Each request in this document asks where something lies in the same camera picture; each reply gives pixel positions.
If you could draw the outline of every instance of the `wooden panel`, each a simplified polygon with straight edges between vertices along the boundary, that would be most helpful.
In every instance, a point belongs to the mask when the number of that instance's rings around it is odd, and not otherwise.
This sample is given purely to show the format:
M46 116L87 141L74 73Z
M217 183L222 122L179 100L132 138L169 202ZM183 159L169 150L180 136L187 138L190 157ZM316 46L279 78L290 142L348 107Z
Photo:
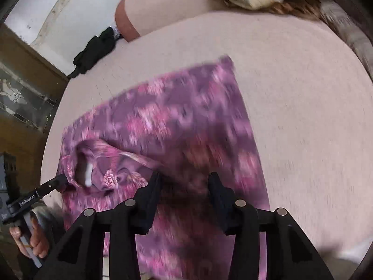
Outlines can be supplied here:
M47 135L27 127L14 117L0 115L0 152L17 158L17 182L28 192L40 185L41 162Z
M59 102L68 80L4 24L0 26L0 61L41 93Z

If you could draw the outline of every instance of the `floral blanket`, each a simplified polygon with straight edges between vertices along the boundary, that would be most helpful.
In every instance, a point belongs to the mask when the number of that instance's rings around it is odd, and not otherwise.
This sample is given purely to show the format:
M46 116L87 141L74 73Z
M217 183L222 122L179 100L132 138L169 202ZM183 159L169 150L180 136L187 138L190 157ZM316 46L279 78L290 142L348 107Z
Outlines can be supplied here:
M226 237L217 225L208 174L218 172L238 196L269 209L229 57L125 91L65 129L58 173L69 181L62 192L66 229L88 207L103 211L133 197L154 169L171 179L164 182L149 234L136 236L140 270L156 277L227 279L234 236ZM265 279L261 239L260 279ZM106 237L106 255L108 249Z

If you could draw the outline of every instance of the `purple floral garment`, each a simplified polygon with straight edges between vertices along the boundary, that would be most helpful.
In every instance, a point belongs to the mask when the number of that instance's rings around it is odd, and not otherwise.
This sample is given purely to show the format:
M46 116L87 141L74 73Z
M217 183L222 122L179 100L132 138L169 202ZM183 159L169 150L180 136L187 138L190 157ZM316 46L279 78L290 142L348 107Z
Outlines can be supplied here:
M92 163L92 185L78 183L80 165ZM255 207L269 201L245 105L226 56L123 92L92 109L62 136L58 173L65 227L92 207L114 208L147 185L153 169L164 182L153 227L136 236L140 270L181 279L227 279L234 236L217 225L208 200L207 176ZM266 277L261 236L260 279ZM109 237L104 253L108 254Z

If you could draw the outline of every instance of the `human hand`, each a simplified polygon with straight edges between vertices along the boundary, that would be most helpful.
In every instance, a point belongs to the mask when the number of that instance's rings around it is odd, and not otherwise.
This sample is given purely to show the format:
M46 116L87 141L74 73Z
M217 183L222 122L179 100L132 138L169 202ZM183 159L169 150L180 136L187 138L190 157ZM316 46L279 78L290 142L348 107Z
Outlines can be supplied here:
M33 234L30 238L30 245L32 246L32 252L35 256L39 256L40 258L44 258L49 251L49 242L47 237L45 236L44 230L38 224L38 220L34 217L31 218L31 224L34 229ZM16 242L19 250L23 255L29 257L29 254L26 251L25 246L19 240L21 237L21 229L18 226L13 226L9 229L10 234L12 235L14 241Z

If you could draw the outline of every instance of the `beige bed sheet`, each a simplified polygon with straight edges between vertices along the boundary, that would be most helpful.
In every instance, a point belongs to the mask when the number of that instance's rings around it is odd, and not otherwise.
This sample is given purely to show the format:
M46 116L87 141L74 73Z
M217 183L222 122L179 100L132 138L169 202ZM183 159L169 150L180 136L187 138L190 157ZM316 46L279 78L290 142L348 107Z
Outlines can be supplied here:
M271 209L287 208L319 249L346 249L373 231L373 86L323 23L207 13L128 44L69 82L44 152L55 176L63 128L120 91L228 54L259 149ZM45 197L60 205L58 193Z

